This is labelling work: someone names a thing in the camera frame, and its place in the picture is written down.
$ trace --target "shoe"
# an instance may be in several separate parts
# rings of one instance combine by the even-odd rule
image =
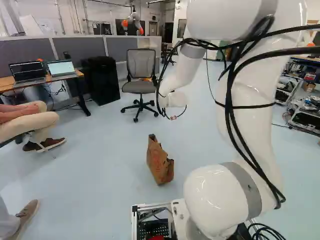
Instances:
[[[20,226],[18,230],[12,236],[5,238],[5,240],[18,240],[22,235],[23,231],[25,230],[28,222],[33,218],[35,213],[37,212],[39,207],[38,200],[32,200],[29,202],[19,213],[15,216],[20,218]]]
[[[32,152],[36,151],[37,153],[42,153],[45,150],[52,149],[54,147],[57,147],[63,143],[66,142],[66,139],[60,138],[60,139],[52,139],[52,138],[47,138],[45,141],[42,141],[40,144],[45,148],[41,148],[38,144],[28,141],[26,145],[23,146],[22,150],[24,152]]]

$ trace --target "laptop screen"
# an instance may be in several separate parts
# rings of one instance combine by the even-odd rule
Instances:
[[[10,70],[16,82],[43,78],[46,71],[40,61],[30,61],[9,64]]]
[[[51,75],[67,74],[76,72],[72,61],[48,62]]]

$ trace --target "paper bag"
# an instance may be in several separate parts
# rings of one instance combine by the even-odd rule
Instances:
[[[148,137],[146,163],[158,185],[169,183],[174,179],[174,160],[167,158],[168,154],[162,149],[154,134]]]

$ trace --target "cubicle partition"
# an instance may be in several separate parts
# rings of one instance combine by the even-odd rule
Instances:
[[[11,76],[10,63],[63,60],[64,52],[71,55],[75,67],[81,60],[96,56],[115,59],[119,80],[127,75],[126,56],[128,49],[151,48],[156,51],[155,72],[159,73],[161,57],[160,36],[113,36],[76,35],[53,37],[4,37],[0,38],[0,78]]]

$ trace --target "wooden desk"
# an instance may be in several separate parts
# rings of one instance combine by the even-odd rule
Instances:
[[[306,56],[291,56],[292,59],[298,60],[298,61],[304,61],[304,62],[310,62],[310,63],[316,63],[320,64],[320,58],[310,58]]]
[[[52,78],[52,76],[48,74],[45,76],[45,83],[49,84],[49,83],[62,81],[62,80],[74,80],[75,85],[76,85],[76,89],[78,91],[78,96],[79,96],[79,102],[77,104],[81,107],[81,109],[84,111],[84,113],[87,116],[91,116],[91,113],[86,106],[86,102],[84,100],[84,96],[83,96],[83,93],[81,91],[80,84],[79,84],[79,78],[83,78],[85,75],[81,71],[79,71],[78,69],[75,70],[75,73],[76,73],[77,77],[66,75],[66,76]],[[44,82],[35,83],[32,85],[27,85],[27,86],[19,86],[19,87],[14,87],[14,83],[15,83],[15,79],[13,76],[1,77],[0,78],[0,95],[5,92],[16,90],[16,89],[24,89],[24,88],[28,88],[31,86],[41,85]]]

